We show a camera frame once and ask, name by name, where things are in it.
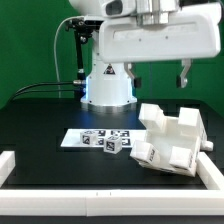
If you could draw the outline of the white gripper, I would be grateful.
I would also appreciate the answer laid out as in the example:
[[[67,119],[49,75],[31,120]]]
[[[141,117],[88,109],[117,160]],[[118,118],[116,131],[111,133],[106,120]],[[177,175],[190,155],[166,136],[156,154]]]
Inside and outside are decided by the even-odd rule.
[[[221,50],[221,15],[219,3],[207,3],[170,13],[166,24],[138,25],[135,17],[109,19],[100,26],[99,52],[108,63],[183,59],[176,85],[185,88],[190,59],[215,57]],[[131,69],[131,63],[124,64],[132,86],[140,88],[142,79]]]

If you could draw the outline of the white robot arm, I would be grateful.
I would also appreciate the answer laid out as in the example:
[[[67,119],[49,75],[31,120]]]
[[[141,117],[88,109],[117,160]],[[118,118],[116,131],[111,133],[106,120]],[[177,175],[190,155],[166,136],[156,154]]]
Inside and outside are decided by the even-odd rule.
[[[136,62],[180,60],[177,85],[187,85],[194,59],[216,56],[221,49],[219,23],[224,6],[218,1],[69,0],[80,12],[71,25],[81,42],[94,39],[92,71],[82,83],[84,108],[120,112],[137,102],[132,90],[141,80],[131,72]]]

